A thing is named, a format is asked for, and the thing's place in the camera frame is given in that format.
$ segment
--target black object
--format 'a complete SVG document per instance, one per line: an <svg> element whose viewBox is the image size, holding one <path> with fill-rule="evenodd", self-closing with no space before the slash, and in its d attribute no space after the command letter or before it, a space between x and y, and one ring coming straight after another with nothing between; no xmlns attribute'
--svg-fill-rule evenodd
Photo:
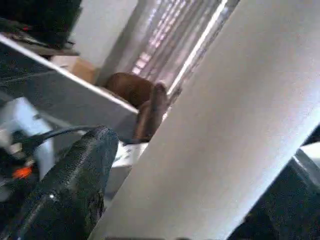
<svg viewBox="0 0 320 240"><path fill-rule="evenodd" d="M30 25L27 32L62 48L80 14L81 0L1 0L0 17Z"/></svg>
<svg viewBox="0 0 320 240"><path fill-rule="evenodd" d="M319 239L320 169L298 150L229 238Z"/></svg>
<svg viewBox="0 0 320 240"><path fill-rule="evenodd" d="M108 128L85 134L38 183L1 239L87 239L103 211L117 148Z"/></svg>

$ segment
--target white wall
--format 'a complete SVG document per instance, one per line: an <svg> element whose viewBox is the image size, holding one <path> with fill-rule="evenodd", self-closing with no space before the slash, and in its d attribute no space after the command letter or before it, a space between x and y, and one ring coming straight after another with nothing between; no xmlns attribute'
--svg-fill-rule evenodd
<svg viewBox="0 0 320 240"><path fill-rule="evenodd" d="M82 0L71 39L80 56L101 67L126 26L138 0Z"/></svg>

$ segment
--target chair backrest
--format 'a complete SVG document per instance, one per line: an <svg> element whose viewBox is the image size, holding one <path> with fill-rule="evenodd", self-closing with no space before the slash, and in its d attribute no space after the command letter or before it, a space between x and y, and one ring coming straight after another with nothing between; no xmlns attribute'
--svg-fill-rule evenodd
<svg viewBox="0 0 320 240"><path fill-rule="evenodd" d="M167 109L166 87L159 82L153 87L150 100L139 108L133 138L151 139L159 128Z"/></svg>
<svg viewBox="0 0 320 240"><path fill-rule="evenodd" d="M0 239L87 239L103 213L117 148L108 128L85 134L37 184Z"/></svg>
<svg viewBox="0 0 320 240"><path fill-rule="evenodd" d="M111 75L103 87L139 108L149 100L153 86L140 76L118 72Z"/></svg>

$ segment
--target black textured surface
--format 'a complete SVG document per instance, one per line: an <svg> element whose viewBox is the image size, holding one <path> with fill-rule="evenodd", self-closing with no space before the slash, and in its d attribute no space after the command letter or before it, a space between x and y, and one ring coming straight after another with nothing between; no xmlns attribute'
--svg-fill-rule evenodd
<svg viewBox="0 0 320 240"><path fill-rule="evenodd" d="M260 204L280 239L319 239L320 169L299 150Z"/></svg>
<svg viewBox="0 0 320 240"><path fill-rule="evenodd" d="M318 166L302 150L298 150L249 216L234 231L230 240L239 237L254 240L320 239Z"/></svg>
<svg viewBox="0 0 320 240"><path fill-rule="evenodd" d="M92 203L101 203L117 148L108 128L84 135L37 185L1 239L87 239L101 210Z"/></svg>

